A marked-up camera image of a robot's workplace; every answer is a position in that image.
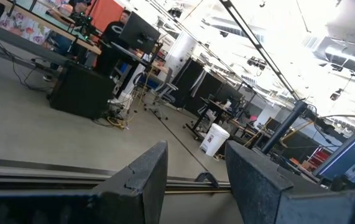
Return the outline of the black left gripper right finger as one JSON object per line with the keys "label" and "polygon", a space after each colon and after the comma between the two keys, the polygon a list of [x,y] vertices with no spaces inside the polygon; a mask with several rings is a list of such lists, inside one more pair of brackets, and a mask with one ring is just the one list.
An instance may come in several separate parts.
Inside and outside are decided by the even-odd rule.
{"label": "black left gripper right finger", "polygon": [[235,141],[225,161],[244,224],[355,224],[353,190],[327,190]]}

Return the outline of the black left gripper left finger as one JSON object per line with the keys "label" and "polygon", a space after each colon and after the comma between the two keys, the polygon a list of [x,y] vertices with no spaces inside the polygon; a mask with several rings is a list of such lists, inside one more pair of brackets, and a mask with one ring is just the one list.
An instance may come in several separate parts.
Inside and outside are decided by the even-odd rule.
{"label": "black left gripper left finger", "polygon": [[93,189],[0,190],[0,224],[159,224],[167,167],[159,141]]}

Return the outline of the black monitor pole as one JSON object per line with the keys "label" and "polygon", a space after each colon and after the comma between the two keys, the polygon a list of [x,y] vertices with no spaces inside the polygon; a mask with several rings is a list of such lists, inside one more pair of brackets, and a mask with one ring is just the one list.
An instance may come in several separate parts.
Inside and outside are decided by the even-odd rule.
{"label": "black monitor pole", "polygon": [[266,142],[262,148],[262,153],[267,155],[273,146],[279,141],[279,139],[286,133],[288,128],[296,121],[296,119],[307,109],[307,104],[304,101],[298,101],[295,103],[295,107],[282,124],[277,128],[270,139]]}

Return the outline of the white plastic bucket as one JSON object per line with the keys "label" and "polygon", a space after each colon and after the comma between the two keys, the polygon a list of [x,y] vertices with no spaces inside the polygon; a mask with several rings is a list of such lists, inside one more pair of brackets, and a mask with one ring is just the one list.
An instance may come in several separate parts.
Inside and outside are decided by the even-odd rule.
{"label": "white plastic bucket", "polygon": [[230,134],[221,126],[213,123],[200,144],[200,149],[206,155],[213,157],[222,144],[230,137]]}

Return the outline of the computer monitor with blue screen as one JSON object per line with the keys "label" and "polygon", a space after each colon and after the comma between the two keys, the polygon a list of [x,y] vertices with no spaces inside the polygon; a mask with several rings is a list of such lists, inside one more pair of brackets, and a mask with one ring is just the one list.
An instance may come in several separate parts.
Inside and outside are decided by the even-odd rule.
{"label": "computer monitor with blue screen", "polygon": [[355,133],[348,138],[313,174],[332,180],[343,175],[355,164]]}

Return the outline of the grey office chair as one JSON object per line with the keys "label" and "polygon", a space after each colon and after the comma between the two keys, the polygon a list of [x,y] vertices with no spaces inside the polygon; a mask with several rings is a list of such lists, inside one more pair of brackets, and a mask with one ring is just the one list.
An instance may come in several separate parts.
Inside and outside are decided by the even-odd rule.
{"label": "grey office chair", "polygon": [[177,91],[178,87],[171,82],[172,73],[173,70],[168,68],[165,80],[150,91],[154,96],[152,102],[144,103],[144,110],[151,110],[159,120],[163,118],[161,106],[175,102],[175,97],[171,95],[171,92]]}

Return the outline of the black computer case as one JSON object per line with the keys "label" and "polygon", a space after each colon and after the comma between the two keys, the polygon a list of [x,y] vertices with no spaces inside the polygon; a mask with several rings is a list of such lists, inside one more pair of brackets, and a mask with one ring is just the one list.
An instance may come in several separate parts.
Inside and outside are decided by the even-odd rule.
{"label": "black computer case", "polygon": [[98,119],[113,97],[115,82],[81,64],[67,62],[48,97],[50,107]]}

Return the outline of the white round pillar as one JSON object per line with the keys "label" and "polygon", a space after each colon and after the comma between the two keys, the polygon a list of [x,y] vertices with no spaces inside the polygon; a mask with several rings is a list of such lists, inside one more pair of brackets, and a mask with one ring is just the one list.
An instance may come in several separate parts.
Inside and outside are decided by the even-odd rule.
{"label": "white round pillar", "polygon": [[172,70],[170,80],[173,80],[191,57],[197,41],[185,31],[182,31],[166,56],[165,66]]}

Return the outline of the black desk monitor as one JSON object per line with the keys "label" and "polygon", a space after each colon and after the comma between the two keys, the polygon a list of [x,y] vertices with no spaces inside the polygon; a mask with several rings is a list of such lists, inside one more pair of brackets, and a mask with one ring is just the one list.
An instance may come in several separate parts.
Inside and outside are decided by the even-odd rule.
{"label": "black desk monitor", "polygon": [[160,32],[135,12],[130,14],[119,36],[132,49],[139,49],[145,54],[152,52],[159,37]]}

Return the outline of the person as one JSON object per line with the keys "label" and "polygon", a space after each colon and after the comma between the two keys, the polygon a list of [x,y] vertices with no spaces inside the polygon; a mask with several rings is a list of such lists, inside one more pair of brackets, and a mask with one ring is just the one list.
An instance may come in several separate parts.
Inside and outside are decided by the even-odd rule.
{"label": "person", "polygon": [[95,70],[100,71],[101,69],[107,68],[114,64],[117,59],[115,58],[116,53],[113,53],[112,48],[105,46],[105,44],[111,45],[112,42],[121,46],[122,48],[128,50],[129,45],[120,39],[120,34],[126,25],[131,11],[124,9],[118,21],[110,22],[102,33],[99,41],[99,46],[101,49],[101,54],[97,56]]}
{"label": "person", "polygon": [[[69,8],[71,8],[71,13],[68,17],[75,22],[78,16],[82,13],[85,13],[90,5],[91,0],[69,0],[66,4],[59,5],[58,11],[62,12],[61,8],[63,6],[67,7],[67,12],[69,12]],[[46,14],[52,16],[54,19],[68,27],[71,24],[71,22],[66,17],[61,16],[53,9],[47,10]],[[66,56],[68,54],[68,49],[71,46],[71,40],[58,33],[52,34],[51,39],[55,42],[53,51],[62,56]]]}

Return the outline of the orange partition panel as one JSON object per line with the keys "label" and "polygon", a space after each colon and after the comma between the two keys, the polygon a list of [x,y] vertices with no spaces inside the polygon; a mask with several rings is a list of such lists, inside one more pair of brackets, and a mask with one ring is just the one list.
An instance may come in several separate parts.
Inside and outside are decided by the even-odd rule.
{"label": "orange partition panel", "polygon": [[87,15],[92,17],[92,25],[104,31],[110,22],[118,21],[124,8],[114,0],[91,0]]}

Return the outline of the floral cloth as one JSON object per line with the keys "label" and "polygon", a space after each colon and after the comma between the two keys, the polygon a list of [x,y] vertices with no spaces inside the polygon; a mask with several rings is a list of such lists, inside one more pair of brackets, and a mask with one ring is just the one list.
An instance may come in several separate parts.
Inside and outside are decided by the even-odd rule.
{"label": "floral cloth", "polygon": [[48,27],[16,11],[13,11],[10,16],[7,15],[7,12],[2,14],[0,28],[39,45],[42,45],[51,33],[51,29]]}

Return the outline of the black aluminium table frame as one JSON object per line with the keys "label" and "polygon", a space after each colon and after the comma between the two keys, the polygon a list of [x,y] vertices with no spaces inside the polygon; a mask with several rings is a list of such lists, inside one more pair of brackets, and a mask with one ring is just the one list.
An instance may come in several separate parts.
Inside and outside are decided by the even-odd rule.
{"label": "black aluminium table frame", "polygon": [[[0,159],[0,182],[50,183],[60,186],[95,185],[110,178],[115,170],[92,169],[86,167],[63,166],[37,162]],[[167,177],[167,192],[229,192],[228,182],[211,182],[199,176],[197,179]]]}

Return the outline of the black overhead frame bar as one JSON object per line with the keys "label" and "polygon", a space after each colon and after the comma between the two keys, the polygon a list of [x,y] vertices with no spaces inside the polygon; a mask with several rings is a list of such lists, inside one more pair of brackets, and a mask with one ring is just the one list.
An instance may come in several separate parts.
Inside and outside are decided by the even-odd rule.
{"label": "black overhead frame bar", "polygon": [[232,19],[235,21],[235,23],[239,26],[239,28],[243,31],[243,33],[247,36],[247,38],[250,40],[251,44],[255,47],[255,49],[258,51],[258,53],[262,56],[262,58],[265,60],[265,62],[268,64],[268,66],[271,68],[271,70],[275,73],[277,78],[282,82],[282,85],[289,91],[289,93],[293,96],[293,98],[296,101],[300,101],[299,95],[295,92],[293,87],[289,84],[287,79],[283,76],[281,70],[278,68],[278,66],[274,63],[270,55],[267,53],[263,45],[259,40],[257,40],[256,36],[254,35],[253,31],[251,28],[248,26],[248,24],[245,22],[243,17],[238,13],[236,7],[232,3],[231,0],[219,0],[220,3],[223,5],[225,10],[229,13],[229,15],[232,17]]}

